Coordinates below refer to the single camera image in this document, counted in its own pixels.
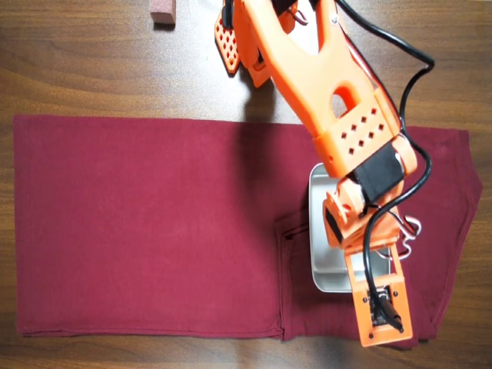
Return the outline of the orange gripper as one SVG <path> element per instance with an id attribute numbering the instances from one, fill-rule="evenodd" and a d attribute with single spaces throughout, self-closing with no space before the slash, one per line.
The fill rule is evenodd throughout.
<path id="1" fill-rule="evenodd" d="M 361 186 L 351 179 L 342 179 L 323 201 L 324 226 L 328 245 L 346 254 L 363 251 L 364 234 L 375 208 L 368 207 Z M 390 246 L 398 241 L 400 228 L 391 214 L 376 221 L 370 235 L 370 249 Z"/>

